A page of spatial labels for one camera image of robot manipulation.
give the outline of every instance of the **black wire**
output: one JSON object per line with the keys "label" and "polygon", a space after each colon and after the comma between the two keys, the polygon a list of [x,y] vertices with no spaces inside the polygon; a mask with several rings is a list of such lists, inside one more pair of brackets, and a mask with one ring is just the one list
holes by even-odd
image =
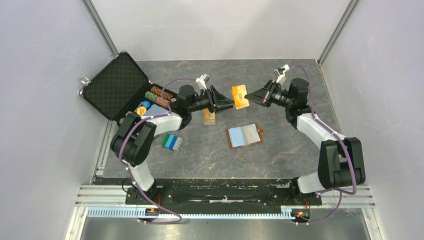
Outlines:
{"label": "black wire", "polygon": [[125,189],[124,189],[124,183],[125,183],[125,180],[127,180],[127,179],[129,179],[130,177],[126,177],[126,178],[124,178],[123,179],[123,181],[122,181],[122,185],[121,185],[121,187],[122,187],[122,190],[124,191],[124,192],[126,192],[126,193],[128,193],[128,191],[125,191]]}

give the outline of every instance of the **gray wall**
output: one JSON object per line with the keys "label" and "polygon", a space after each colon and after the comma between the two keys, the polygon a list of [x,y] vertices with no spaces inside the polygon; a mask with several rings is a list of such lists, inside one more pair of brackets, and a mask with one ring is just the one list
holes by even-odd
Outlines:
{"label": "gray wall", "polygon": [[424,1],[361,1],[323,65],[390,240],[423,238],[423,13]]}
{"label": "gray wall", "polygon": [[349,0],[93,0],[137,61],[316,59]]}
{"label": "gray wall", "polygon": [[80,0],[0,3],[0,239],[65,237],[106,121],[78,96],[110,52]]}

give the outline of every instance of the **blue and green block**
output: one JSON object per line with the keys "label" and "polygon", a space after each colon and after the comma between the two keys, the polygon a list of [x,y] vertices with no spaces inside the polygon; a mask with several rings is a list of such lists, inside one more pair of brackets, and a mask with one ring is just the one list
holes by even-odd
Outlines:
{"label": "blue and green block", "polygon": [[162,146],[172,151],[178,151],[182,143],[183,139],[181,137],[167,133]]}

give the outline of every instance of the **yellow disc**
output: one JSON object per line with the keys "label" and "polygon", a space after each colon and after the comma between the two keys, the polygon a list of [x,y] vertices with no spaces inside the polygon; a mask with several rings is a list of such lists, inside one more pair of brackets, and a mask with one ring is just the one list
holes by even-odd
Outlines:
{"label": "yellow disc", "polygon": [[147,112],[147,109],[144,106],[141,106],[141,107],[137,108],[136,112],[137,112],[138,115],[143,116]]}

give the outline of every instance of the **purple cable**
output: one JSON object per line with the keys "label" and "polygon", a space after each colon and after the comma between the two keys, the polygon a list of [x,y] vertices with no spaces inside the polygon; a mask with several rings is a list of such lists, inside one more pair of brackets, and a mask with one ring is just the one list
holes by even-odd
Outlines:
{"label": "purple cable", "polygon": [[[170,81],[170,82],[168,82],[168,84],[166,84],[163,88],[162,88],[162,92],[160,93],[160,97],[162,98],[162,100],[166,103],[166,101],[165,101],[165,98],[164,98],[164,92],[165,92],[165,89],[170,85],[170,84],[172,84],[173,82],[176,82],[176,81],[181,81],[181,80],[192,80],[192,81],[196,81],[196,79],[194,79],[194,78],[178,78],[178,79],[175,79],[175,80],[172,80],[172,81]],[[139,122],[137,122],[137,124],[135,124],[134,125],[134,127],[132,127],[131,128],[131,130],[128,132],[128,134],[126,135],[126,137],[125,137],[125,139],[123,140],[123,143],[122,143],[122,146],[121,146],[121,148],[120,148],[120,150],[119,150],[119,157],[118,157],[118,159],[119,159],[119,162],[122,164],[122,165],[124,165],[125,166],[125,169],[126,169],[126,171],[128,172],[128,174],[129,174],[129,177],[131,178],[131,182],[133,182],[133,183],[135,183],[134,184],[134,186],[140,191],[140,193],[141,193],[141,195],[143,195],[143,197],[149,202],[149,203],[151,203],[151,204],[153,204],[153,205],[155,205],[156,207],[158,207],[159,209],[161,209],[161,210],[163,210],[163,211],[165,211],[165,212],[168,212],[168,213],[170,213],[170,214],[173,214],[173,215],[175,215],[175,216],[177,216],[179,219],[178,220],[174,220],[174,221],[161,221],[161,222],[145,222],[146,224],[151,224],[151,225],[165,225],[165,224],[177,224],[177,223],[179,223],[179,222],[181,222],[182,220],[183,220],[183,218],[181,217],[181,215],[179,215],[178,213],[176,213],[176,212],[173,212],[173,211],[171,211],[171,210],[169,210],[169,209],[167,209],[167,208],[165,208],[165,207],[162,207],[161,205],[159,205],[159,204],[157,204],[156,202],[154,202],[154,201],[152,201],[145,193],[144,193],[144,191],[142,190],[142,188],[140,187],[140,185],[136,182],[136,180],[134,179],[134,176],[133,176],[133,174],[131,173],[131,171],[130,171],[130,168],[129,168],[129,165],[126,163],[126,162],[124,162],[124,160],[123,160],[123,155],[124,155],[124,148],[125,148],[125,146],[127,145],[127,143],[128,143],[128,140],[131,138],[131,135],[133,135],[133,133],[136,131],[136,129],[142,124],[142,123],[144,123],[145,121],[147,121],[147,120],[150,120],[150,119],[153,119],[153,118],[160,118],[160,117],[166,117],[166,116],[168,116],[171,112],[172,112],[172,110],[171,110],[171,106],[168,104],[168,103],[166,103],[166,106],[168,107],[168,112],[167,113],[163,113],[163,114],[158,114],[158,115],[154,115],[154,116],[149,116],[149,117],[146,117],[146,118],[143,118],[141,121],[139,121]]]}
{"label": "purple cable", "polygon": [[331,135],[334,136],[335,139],[337,139],[337,141],[340,143],[341,148],[343,149],[344,154],[346,155],[346,160],[347,160],[347,164],[349,165],[349,170],[350,170],[350,177],[352,178],[352,192],[350,191],[346,191],[340,188],[333,188],[333,189],[327,189],[327,190],[322,190],[322,191],[318,191],[319,194],[323,194],[326,192],[329,192],[331,190],[336,190],[340,192],[340,197],[338,199],[338,203],[335,206],[335,208],[333,209],[333,211],[326,217],[320,219],[320,220],[316,220],[316,221],[312,221],[312,222],[307,222],[307,223],[298,223],[300,225],[310,225],[310,224],[317,224],[317,223],[321,223],[329,218],[331,218],[339,209],[340,204],[342,203],[342,193],[347,194],[347,195],[355,195],[357,193],[357,182],[356,182],[356,178],[355,178],[355,171],[354,171],[354,166],[352,164],[352,159],[351,156],[349,155],[348,149],[346,148],[345,144],[343,143],[342,139],[331,129],[329,128],[324,122],[322,122],[319,118],[317,118],[317,116],[315,115],[315,110],[314,110],[314,106],[312,105],[312,89],[311,89],[311,83],[309,82],[309,76],[308,73],[306,71],[306,69],[300,65],[300,64],[289,64],[288,65],[290,68],[292,67],[298,67],[300,69],[302,69],[303,73],[305,74],[306,77],[306,81],[309,83],[309,85],[307,86],[308,90],[309,90],[309,101],[310,101],[310,109],[311,109],[311,114],[312,114],[312,119],[313,121],[315,121],[317,124],[319,124],[321,127],[323,127],[328,133],[330,133]]}

